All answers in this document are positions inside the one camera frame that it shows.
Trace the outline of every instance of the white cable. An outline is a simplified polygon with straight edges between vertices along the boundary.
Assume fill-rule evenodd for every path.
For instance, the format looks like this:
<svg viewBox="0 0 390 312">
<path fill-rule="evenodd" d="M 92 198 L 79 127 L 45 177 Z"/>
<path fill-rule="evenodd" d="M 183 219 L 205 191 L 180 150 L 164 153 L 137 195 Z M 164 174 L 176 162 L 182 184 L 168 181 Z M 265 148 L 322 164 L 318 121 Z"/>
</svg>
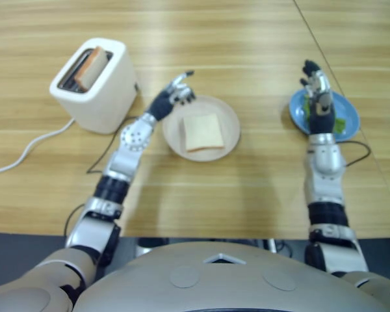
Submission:
<svg viewBox="0 0 390 312">
<path fill-rule="evenodd" d="M 8 165 L 8 166 L 5 166 L 5 167 L 2 167 L 0 168 L 0 172 L 4 172 L 4 171 L 7 171 L 9 169 L 12 169 L 16 166 L 18 166 L 25 158 L 26 156 L 29 154 L 29 152 L 31 151 L 31 148 L 39 141 L 41 140 L 44 140 L 46 138 L 50 138 L 50 137 L 53 137 L 55 135 L 59 135 L 61 134 L 62 132 L 64 132 L 65 130 L 67 130 L 69 127 L 71 127 L 71 125 L 74 123 L 75 119 L 71 119 L 64 127 L 60 128 L 59 130 L 56 130 L 56 131 L 53 131 L 53 132 L 49 132 L 45 135 L 41 135 L 41 136 L 38 136 L 37 138 L 31 140 L 31 142 L 26 146 L 25 150 L 23 151 L 23 153 L 21 154 L 21 156 L 19 157 L 19 159 L 15 162 L 13 162 L 12 164 Z"/>
</svg>

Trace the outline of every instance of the green vegetable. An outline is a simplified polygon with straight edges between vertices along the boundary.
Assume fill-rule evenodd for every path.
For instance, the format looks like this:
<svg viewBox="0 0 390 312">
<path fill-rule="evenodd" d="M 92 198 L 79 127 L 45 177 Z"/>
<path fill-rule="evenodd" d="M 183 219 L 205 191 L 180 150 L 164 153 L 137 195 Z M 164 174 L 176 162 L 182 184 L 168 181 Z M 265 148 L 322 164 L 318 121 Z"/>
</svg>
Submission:
<svg viewBox="0 0 390 312">
<path fill-rule="evenodd" d="M 304 112 L 305 112 L 305 118 L 306 121 L 309 121 L 309 96 L 306 94 L 305 95 L 305 105 L 304 105 Z M 333 127 L 333 132 L 337 134 L 341 134 L 345 130 L 345 119 L 342 118 L 336 118 L 335 119 L 335 125 Z"/>
</svg>

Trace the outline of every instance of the black cable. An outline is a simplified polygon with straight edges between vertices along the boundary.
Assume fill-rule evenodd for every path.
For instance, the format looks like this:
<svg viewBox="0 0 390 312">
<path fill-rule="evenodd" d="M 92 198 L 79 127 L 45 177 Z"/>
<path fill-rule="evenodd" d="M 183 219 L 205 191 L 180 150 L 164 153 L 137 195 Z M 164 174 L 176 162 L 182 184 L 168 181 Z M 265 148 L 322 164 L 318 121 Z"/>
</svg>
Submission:
<svg viewBox="0 0 390 312">
<path fill-rule="evenodd" d="M 68 231 L 68 225 L 70 223 L 70 220 L 73 216 L 74 213 L 76 213 L 80 208 L 84 207 L 84 204 L 80 204 L 79 206 L 77 206 L 73 211 L 71 211 L 70 215 L 67 217 L 66 221 L 65 221 L 65 226 L 64 226 L 64 238 L 66 239 L 66 232 Z"/>
<path fill-rule="evenodd" d="M 288 256 L 291 258 L 293 256 L 293 249 L 291 245 L 287 244 L 284 239 L 282 239 L 280 242 L 276 243 L 276 251 L 279 253 L 282 251 L 284 248 L 287 249 L 288 251 Z"/>
<path fill-rule="evenodd" d="M 126 121 L 128 121 L 128 120 L 132 120 L 132 119 L 136 119 L 136 118 L 137 118 L 136 116 L 130 116 L 130 117 L 124 118 L 123 122 L 118 126 L 117 130 L 112 135 L 112 138 L 111 138 L 111 140 L 109 142 L 109 145 L 105 148 L 104 152 L 98 157 L 98 159 L 87 169 L 85 174 L 102 174 L 103 173 L 101 170 L 93 170 L 93 169 L 99 164 L 99 162 L 107 154 L 107 152 L 109 151 L 110 147 L 112 146 L 112 143 L 114 142 L 114 139 L 117 137 L 118 131 L 122 128 L 123 124 Z M 77 206 L 76 208 L 74 208 L 71 211 L 70 215 L 67 217 L 67 219 L 65 221 L 65 226 L 64 226 L 64 238 L 66 238 L 67 231 L 68 231 L 68 225 L 70 223 L 70 220 L 71 220 L 72 216 L 82 207 L 84 207 L 83 203 L 80 204 L 79 206 Z"/>
<path fill-rule="evenodd" d="M 344 144 L 344 143 L 358 144 L 358 145 L 364 146 L 367 150 L 367 152 L 366 152 L 366 154 L 364 154 L 364 156 L 361 156 L 360 158 L 357 158 L 356 160 L 349 162 L 348 164 L 345 165 L 346 167 L 349 167 L 353 164 L 358 163 L 359 161 L 362 161 L 363 159 L 366 159 L 371 154 L 371 148 L 366 143 L 362 143 L 360 141 L 354 141 L 354 140 L 338 142 L 338 144 Z"/>
</svg>

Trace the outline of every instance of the robot finger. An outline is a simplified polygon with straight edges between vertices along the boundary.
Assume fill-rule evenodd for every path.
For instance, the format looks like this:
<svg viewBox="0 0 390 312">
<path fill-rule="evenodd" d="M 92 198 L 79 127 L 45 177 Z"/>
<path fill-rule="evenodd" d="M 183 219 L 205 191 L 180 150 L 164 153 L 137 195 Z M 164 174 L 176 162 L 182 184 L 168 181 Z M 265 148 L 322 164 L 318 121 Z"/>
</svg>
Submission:
<svg viewBox="0 0 390 312">
<path fill-rule="evenodd" d="M 309 82 L 308 82 L 306 79 L 304 79 L 304 78 L 301 78 L 301 79 L 299 80 L 299 82 L 300 82 L 301 85 L 304 86 L 304 87 L 306 87 L 306 86 L 309 84 Z"/>
</svg>

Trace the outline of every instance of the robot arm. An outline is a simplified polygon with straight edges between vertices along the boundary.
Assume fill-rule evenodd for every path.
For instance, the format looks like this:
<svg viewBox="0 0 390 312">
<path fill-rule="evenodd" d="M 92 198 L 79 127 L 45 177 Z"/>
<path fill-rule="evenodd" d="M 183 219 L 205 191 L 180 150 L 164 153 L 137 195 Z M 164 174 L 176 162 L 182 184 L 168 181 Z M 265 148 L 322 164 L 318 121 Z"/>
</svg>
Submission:
<svg viewBox="0 0 390 312">
<path fill-rule="evenodd" d="M 368 271 L 345 213 L 342 176 L 345 160 L 335 143 L 335 109 L 330 84 L 317 64 L 307 60 L 301 79 L 309 95 L 309 143 L 305 159 L 305 198 L 309 209 L 307 264 L 329 273 Z"/>
<path fill-rule="evenodd" d="M 192 89 L 182 80 L 193 71 L 177 76 L 153 100 L 148 110 L 133 124 L 126 126 L 120 135 L 120 146 L 111 155 L 96 190 L 90 197 L 73 228 L 67 248 L 80 248 L 99 261 L 101 265 L 110 263 L 120 228 L 114 223 L 123 210 L 135 177 L 143 151 L 149 145 L 150 136 L 156 123 L 168 116 L 176 103 L 191 102 L 195 99 Z"/>
<path fill-rule="evenodd" d="M 149 109 L 123 129 L 120 147 L 112 154 L 96 190 L 66 241 L 64 249 L 52 253 L 20 279 L 0 286 L 0 312 L 69 312 L 79 295 L 94 281 L 99 265 L 110 263 L 120 228 L 114 222 L 135 176 L 139 160 L 148 146 L 156 123 L 173 106 L 195 96 L 176 77 L 153 100 Z"/>
</svg>

